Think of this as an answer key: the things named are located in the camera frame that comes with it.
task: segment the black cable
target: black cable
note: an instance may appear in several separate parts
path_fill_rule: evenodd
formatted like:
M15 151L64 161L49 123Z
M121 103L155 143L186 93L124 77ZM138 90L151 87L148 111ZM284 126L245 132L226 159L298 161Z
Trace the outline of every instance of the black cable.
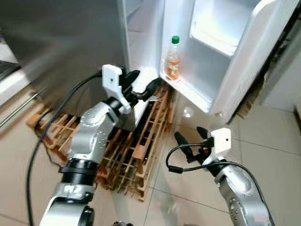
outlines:
M270 212L270 210L269 210L269 208L268 208L268 205L267 205L267 203L266 203L266 201L265 201L265 199L264 199L263 193L262 193L262 191L261 191L261 189L260 189L260 186L259 186L259 184L258 184L256 178L255 178L254 175L253 175L246 167L244 167L243 165L240 165L240 164L235 163L235 162L227 161L227 162L214 162L214 163L210 163L210 164L207 164L207 165L202 165L202 166L196 166L196 167L184 168L184 169L183 169L183 168L171 166L171 165L168 164L168 160L169 160L169 158L170 158L170 156L171 156L171 154L172 154L173 152L175 152L176 150L178 150L178 149L180 149L180 148L183 148L183 147L190 147L190 146L201 146L201 147L203 147L204 144L202 144L202 143L201 143L201 144L185 144L185 145L179 145L179 146L177 146L177 147L174 147L174 148L167 154L166 161L165 161L167 168L168 168L168 169L170 169L170 168L172 168L172 167L178 168L177 170L180 170L181 172L189 172L189 171L199 170L199 169L203 169L203 168L207 168L207 167L211 167L211 166L217 166L217 165L219 165L219 166L221 166L221 165L232 165L232 166L236 166L236 167L241 168L241 169L244 170L244 171L251 177L251 179L254 181L254 184L255 184L255 186L256 186L256 188L257 188L257 190L258 190L260 199L261 199L261 201L263 202L263 204L264 204L264 205L266 206L266 208L267 208L267 211L268 211L268 214L269 214L269 219L270 219L270 221L271 221L271 223L272 223L272 226L275 226L275 222L274 222L274 220L273 220L273 217L272 217L272 215L271 215L271 212Z
M80 82L75 88L73 88L67 94L67 96L63 99L63 101L60 103L58 109L56 110L56 112L54 113L54 115L52 116L50 121L48 122L47 126L43 130L41 136L39 137L39 140L38 140L38 142L32 152L32 155L30 157L30 161L29 161L29 165L28 165L28 169L27 169L27 175L26 175L26 204L27 204L28 220L29 220L30 226L34 226L33 217L32 217L32 201L31 201L31 194L30 194L30 179L31 179L31 174L32 174L32 166L33 166L37 151L39 149L39 146L42 143L44 136L47 134L47 131L49 130L51 124L58 117L58 115L60 114L62 109L65 107L65 105L68 103L68 101L71 99L71 97L74 95L74 93L76 93L76 91L79 90L80 87L82 87L84 84L86 84L90 80L92 80L94 78L100 78L101 76L102 76L102 72L100 71L99 73L86 78L85 80Z
M39 127L39 123L40 123L40 121L41 121L47 114L49 114L50 112L51 112L51 110L49 110L49 111L45 112L44 114L42 114L41 117L40 117L40 119L37 121L36 125L34 126L34 133L37 135L38 138L40 137L40 135L38 134L38 131L37 131L37 130L38 130L38 127ZM50 153L49 153L49 149L48 149L47 145L45 144L45 141L44 141L44 140L42 141L42 143L43 143L43 145L44 145L44 147L45 147L46 154L47 154L47 156L48 156L48 158L49 158L49 161L50 161L52 164L54 164L54 165L56 165L56 166L58 166L58 167L61 167L60 164L58 164L58 163L56 163L56 162L54 162L54 161L52 160L51 155L50 155Z

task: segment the tile floor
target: tile floor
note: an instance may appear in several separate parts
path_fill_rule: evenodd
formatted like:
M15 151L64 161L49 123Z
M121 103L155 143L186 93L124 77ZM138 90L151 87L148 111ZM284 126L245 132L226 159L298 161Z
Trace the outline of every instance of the tile floor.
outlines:
M186 107L194 111L190 118L183 117ZM176 145L173 133L181 132L189 142L200 141L194 129L197 125L207 129L221 127L214 117L206 116L184 97L180 97L176 117L166 142L162 145L160 164L154 172L146 201L141 203L123 194L98 188L91 204L96 210L95 226L109 226L117 219L131 222L135 226L233 225L211 174L199 170L179 175L168 172L165 167L167 152ZM301 133L293 114L255 106L245 120L235 118L229 127L232 130L232 150L228 159L247 166L253 172L277 226L300 226ZM46 162L46 156L42 152L39 160L33 176L36 178L33 180L36 222L41 218L45 200L50 197L52 185L57 181L56 169ZM175 153L170 161L174 165L187 166L181 152ZM8 180L2 178L1 174L0 179L5 183ZM14 192L19 200L24 192L23 187L14 188ZM23 200L20 207L14 210L12 205L9 211L2 208L0 202L0 225L22 226L26 222Z

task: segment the plastic bottle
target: plastic bottle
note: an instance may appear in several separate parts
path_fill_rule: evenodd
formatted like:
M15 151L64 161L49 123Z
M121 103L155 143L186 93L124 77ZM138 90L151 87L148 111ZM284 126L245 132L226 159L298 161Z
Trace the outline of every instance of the plastic bottle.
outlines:
M179 36L173 36L166 59L166 73L170 80L178 81L180 76Z

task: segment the refrigerator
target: refrigerator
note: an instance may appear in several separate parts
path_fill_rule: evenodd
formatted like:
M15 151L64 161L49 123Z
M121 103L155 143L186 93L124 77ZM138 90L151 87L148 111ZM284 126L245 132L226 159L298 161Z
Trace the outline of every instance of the refrigerator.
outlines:
M0 28L36 90L51 87L42 98L54 108L80 80L103 64L114 64L141 71L134 91L161 77L201 111L227 123L277 47L298 2L5 0ZM165 71L174 35L180 37L178 82ZM81 115L105 98L101 84L91 84L65 112ZM140 102L123 126L133 130L146 105Z

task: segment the stainless steel refrigerator door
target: stainless steel refrigerator door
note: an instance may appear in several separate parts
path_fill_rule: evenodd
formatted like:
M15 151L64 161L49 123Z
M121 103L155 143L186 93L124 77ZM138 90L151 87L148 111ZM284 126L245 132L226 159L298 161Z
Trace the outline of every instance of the stainless steel refrigerator door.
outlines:
M3 0L0 27L36 90L52 108L103 64L129 69L123 0ZM66 113L104 100L100 79L72 98Z

